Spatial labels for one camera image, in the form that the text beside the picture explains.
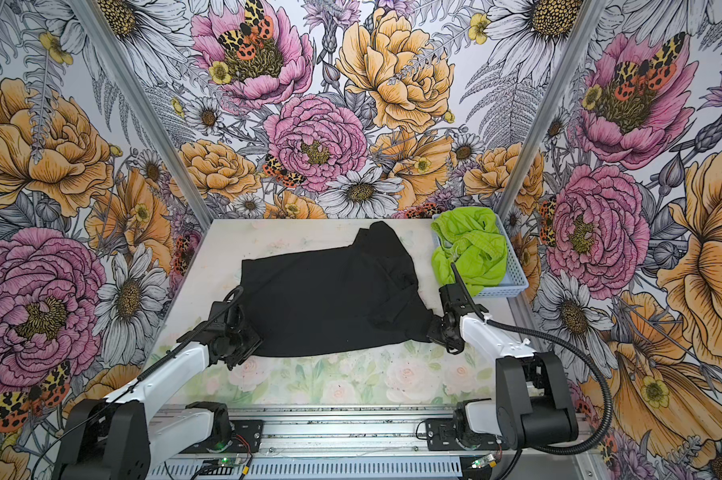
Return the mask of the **black garment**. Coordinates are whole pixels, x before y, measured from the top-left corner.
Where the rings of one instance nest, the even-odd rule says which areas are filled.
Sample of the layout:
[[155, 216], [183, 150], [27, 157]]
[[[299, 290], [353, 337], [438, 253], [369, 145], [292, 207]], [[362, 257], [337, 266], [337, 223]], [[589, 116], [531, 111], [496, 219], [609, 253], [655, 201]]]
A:
[[381, 221], [359, 229], [348, 246], [245, 260], [240, 284], [261, 357], [427, 342], [435, 317], [419, 295], [411, 256]]

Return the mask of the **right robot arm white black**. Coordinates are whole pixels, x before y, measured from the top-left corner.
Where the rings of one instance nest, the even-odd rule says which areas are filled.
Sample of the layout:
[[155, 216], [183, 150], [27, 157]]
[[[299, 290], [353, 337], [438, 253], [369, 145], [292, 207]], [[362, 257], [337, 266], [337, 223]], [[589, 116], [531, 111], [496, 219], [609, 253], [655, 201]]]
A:
[[432, 322], [429, 337], [449, 353], [471, 346], [495, 363], [495, 396], [459, 403], [452, 425], [430, 422], [428, 434], [465, 450], [541, 448], [579, 436], [575, 408], [561, 360], [539, 352], [519, 329], [498, 323], [457, 284], [439, 289], [444, 315]]

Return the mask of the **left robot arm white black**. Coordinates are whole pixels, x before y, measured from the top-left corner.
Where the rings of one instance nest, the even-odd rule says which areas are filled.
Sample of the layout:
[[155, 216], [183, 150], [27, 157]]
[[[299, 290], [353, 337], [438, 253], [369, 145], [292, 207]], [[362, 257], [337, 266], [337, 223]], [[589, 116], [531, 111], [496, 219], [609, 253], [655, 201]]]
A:
[[213, 303], [207, 320], [135, 379], [71, 410], [52, 471], [55, 479], [144, 479], [151, 469], [194, 445], [214, 451], [233, 440], [228, 408], [196, 402], [160, 416], [190, 380], [222, 363], [242, 365], [262, 338], [246, 319], [242, 290]]

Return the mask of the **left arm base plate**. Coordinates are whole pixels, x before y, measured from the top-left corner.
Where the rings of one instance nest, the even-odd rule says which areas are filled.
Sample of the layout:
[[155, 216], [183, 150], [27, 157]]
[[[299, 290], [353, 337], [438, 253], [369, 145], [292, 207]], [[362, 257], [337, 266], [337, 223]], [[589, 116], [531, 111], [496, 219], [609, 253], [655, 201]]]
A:
[[263, 440], [265, 422], [262, 420], [231, 421], [231, 433], [219, 439], [204, 440], [187, 447], [181, 454], [244, 454], [258, 453]]

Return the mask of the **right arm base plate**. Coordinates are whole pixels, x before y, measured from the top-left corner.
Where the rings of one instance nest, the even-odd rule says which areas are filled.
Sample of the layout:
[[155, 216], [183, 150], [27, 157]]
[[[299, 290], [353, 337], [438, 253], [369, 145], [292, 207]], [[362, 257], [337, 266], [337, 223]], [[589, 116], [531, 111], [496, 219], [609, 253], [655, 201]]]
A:
[[453, 418], [428, 418], [416, 428], [416, 437], [429, 451], [499, 451], [502, 439], [493, 434], [475, 433]]

